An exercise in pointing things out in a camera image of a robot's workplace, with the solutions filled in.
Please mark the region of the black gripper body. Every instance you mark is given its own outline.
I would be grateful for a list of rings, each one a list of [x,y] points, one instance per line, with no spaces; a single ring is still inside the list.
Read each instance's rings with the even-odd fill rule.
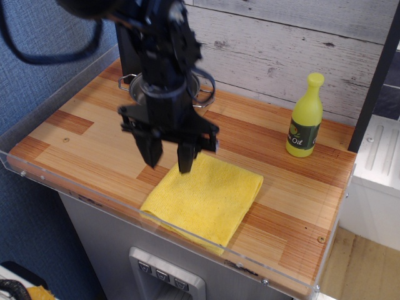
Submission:
[[[145,104],[135,102],[117,110],[122,117],[121,128],[124,132],[132,136],[136,131],[149,132],[161,139],[162,150],[163,143],[170,142],[176,145],[177,151],[180,143],[194,144],[196,153],[217,151],[218,126],[195,111],[192,99],[185,89],[169,93],[142,90]]]

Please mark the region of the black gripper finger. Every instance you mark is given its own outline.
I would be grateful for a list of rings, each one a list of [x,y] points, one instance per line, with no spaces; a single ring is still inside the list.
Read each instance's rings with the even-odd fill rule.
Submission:
[[[179,172],[186,174],[191,171],[193,161],[196,157],[196,147],[191,143],[180,143],[177,147]]]
[[[132,134],[136,140],[137,148],[141,153],[144,162],[154,168],[159,162],[163,153],[162,141],[154,137],[150,132],[136,131]]]

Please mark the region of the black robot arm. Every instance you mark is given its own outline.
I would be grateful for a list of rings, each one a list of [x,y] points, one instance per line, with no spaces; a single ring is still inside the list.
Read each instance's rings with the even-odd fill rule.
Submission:
[[[215,151],[219,128],[201,117],[196,108],[214,101],[214,90],[203,92],[198,76],[201,45],[189,27],[183,1],[61,1],[67,12],[84,19],[108,19],[127,29],[141,66],[133,82],[143,100],[118,109],[122,130],[130,132],[144,162],[155,166],[163,141],[177,144],[181,173],[191,170],[202,150]]]

